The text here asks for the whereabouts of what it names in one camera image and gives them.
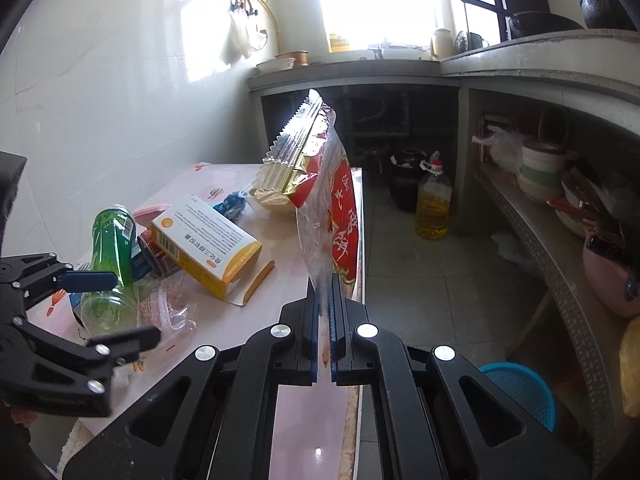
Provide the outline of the green plastic bottle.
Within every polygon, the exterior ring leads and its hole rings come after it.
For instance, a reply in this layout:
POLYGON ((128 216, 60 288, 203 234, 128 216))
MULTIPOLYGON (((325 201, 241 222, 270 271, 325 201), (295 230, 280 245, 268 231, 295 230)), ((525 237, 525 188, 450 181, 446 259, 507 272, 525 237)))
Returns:
POLYGON ((91 270, 114 273, 116 284, 104 292, 82 295, 80 319, 91 337, 137 326, 138 302, 131 265, 134 234, 134 218, 122 205, 103 209, 94 218, 91 270))

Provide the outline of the red clear noodle bag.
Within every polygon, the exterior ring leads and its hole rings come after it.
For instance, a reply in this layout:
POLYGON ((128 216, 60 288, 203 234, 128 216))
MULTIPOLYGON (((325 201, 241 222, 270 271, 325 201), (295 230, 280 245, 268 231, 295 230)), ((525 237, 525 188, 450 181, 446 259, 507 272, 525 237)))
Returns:
POLYGON ((311 281, 318 285, 336 276, 351 290, 358 270, 359 219, 352 167, 334 122, 333 108, 309 90, 265 154, 252 191, 269 211, 294 210, 311 281))

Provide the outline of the blue trash basket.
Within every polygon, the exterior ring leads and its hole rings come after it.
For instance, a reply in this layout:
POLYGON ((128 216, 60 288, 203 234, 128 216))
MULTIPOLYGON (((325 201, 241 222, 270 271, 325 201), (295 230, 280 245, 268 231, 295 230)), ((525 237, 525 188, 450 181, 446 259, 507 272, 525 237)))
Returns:
POLYGON ((550 432, 555 430, 556 407, 551 389, 542 377, 530 368, 511 362, 483 365, 480 371, 525 408, 550 432))

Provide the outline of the pink patterned tablecloth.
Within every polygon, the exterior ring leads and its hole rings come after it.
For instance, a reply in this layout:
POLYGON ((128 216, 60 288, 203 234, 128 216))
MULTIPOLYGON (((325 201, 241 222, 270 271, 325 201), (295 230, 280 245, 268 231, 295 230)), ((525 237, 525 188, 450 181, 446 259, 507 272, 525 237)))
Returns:
MULTIPOLYGON (((139 209, 154 211, 196 195, 209 205, 221 203, 230 193, 246 191, 258 165, 212 165, 201 162, 176 177, 139 209)), ((262 243, 257 262, 240 271, 224 299, 213 296, 190 275, 174 274, 160 284, 180 285, 178 295, 194 307, 196 327, 190 335, 176 336, 144 358, 142 367, 127 365, 124 382, 114 387, 112 416, 81 418, 64 432, 64 445, 52 444, 60 458, 53 461, 55 477, 62 479, 68 461, 125 408, 164 378, 190 351, 203 344, 224 350, 244 344, 251 334, 277 322, 284 304, 306 296, 308 274, 300 252, 295 214, 270 214, 247 205, 238 220, 242 230, 262 243)), ((56 292, 29 311, 30 322, 73 342, 86 332, 74 317, 78 295, 56 292)), ((337 387, 328 378, 310 388, 282 387, 274 421, 269 479, 355 479, 358 469, 360 423, 359 387, 337 387)), ((62 431, 61 417, 39 415, 32 427, 32 448, 53 442, 62 431)))

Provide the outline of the orange medicine box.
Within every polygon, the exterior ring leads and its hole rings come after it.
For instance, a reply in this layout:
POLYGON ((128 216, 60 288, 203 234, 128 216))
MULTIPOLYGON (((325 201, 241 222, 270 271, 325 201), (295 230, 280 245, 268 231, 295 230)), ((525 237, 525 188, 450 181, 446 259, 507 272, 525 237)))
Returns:
POLYGON ((151 223, 152 239, 215 298, 243 307, 276 267, 260 240, 201 200, 177 200, 151 223))

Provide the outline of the yellow plastic bag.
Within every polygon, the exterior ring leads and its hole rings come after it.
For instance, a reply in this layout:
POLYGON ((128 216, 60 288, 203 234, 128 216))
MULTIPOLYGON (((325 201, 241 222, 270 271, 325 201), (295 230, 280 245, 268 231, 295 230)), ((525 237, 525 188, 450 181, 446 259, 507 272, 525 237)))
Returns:
POLYGON ((631 418, 640 417, 640 318, 627 325, 620 343, 620 388, 623 410, 631 418))

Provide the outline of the metal shelf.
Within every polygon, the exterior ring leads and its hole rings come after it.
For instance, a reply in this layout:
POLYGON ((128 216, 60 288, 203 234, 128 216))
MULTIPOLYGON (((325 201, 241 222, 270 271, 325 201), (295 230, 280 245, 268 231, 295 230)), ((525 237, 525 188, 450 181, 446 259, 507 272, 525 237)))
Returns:
POLYGON ((592 417, 592 471, 600 474, 623 446, 634 421, 623 411, 618 352, 626 322, 600 301, 582 266, 582 241, 553 210, 530 200, 498 168, 480 165, 475 179, 534 258, 570 336, 592 417))

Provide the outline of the blue candy wrapper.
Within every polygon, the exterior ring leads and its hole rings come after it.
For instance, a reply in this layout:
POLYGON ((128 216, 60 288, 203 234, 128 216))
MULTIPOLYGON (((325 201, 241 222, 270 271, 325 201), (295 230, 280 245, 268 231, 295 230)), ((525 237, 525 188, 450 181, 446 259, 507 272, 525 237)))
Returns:
POLYGON ((235 222, 241 217, 246 207, 246 198, 242 192, 230 193, 221 203, 216 204, 214 209, 224 218, 235 222))

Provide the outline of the cooking oil bottle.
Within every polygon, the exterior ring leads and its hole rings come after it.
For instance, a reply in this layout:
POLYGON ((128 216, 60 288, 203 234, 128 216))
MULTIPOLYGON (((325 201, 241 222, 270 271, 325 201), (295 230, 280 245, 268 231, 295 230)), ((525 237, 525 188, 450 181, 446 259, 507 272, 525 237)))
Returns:
POLYGON ((434 151, 427 162, 420 162, 420 168, 425 174, 418 184, 416 234, 424 240, 442 240, 449 231, 454 188, 444 173, 439 151, 434 151))

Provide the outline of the pink pot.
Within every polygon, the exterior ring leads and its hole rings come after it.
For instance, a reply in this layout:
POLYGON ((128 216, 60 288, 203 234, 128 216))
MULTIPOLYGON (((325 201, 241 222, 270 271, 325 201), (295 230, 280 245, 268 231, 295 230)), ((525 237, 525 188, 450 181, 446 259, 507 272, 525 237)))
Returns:
POLYGON ((626 254, 597 234, 582 248, 585 276, 602 304, 622 318, 639 314, 639 267, 627 266, 626 254))

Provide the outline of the stacked white green bowls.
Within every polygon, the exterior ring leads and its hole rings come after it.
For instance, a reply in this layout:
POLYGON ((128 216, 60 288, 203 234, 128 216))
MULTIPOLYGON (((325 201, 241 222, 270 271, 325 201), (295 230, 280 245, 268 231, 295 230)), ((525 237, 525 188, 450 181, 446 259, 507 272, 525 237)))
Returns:
POLYGON ((561 174, 565 163, 565 148, 527 139, 522 145, 518 186, 533 202, 544 204, 547 200, 555 200, 563 195, 561 174))

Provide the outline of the white plastic bag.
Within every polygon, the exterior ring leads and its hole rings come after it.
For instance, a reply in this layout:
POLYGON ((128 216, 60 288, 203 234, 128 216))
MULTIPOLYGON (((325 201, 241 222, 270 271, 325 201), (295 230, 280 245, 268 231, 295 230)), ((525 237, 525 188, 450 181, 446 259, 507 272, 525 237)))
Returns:
POLYGON ((488 127, 489 136, 472 136, 472 142, 489 148, 491 160, 504 172, 517 174, 522 164, 522 147, 526 136, 498 126, 488 127))

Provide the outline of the black wok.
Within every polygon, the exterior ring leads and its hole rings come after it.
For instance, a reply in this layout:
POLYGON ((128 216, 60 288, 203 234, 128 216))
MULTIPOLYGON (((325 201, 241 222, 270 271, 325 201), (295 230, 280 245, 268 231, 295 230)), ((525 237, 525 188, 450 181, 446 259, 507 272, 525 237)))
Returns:
POLYGON ((508 23, 513 39, 582 29, 581 24, 570 18, 542 11, 513 13, 509 16, 508 23))

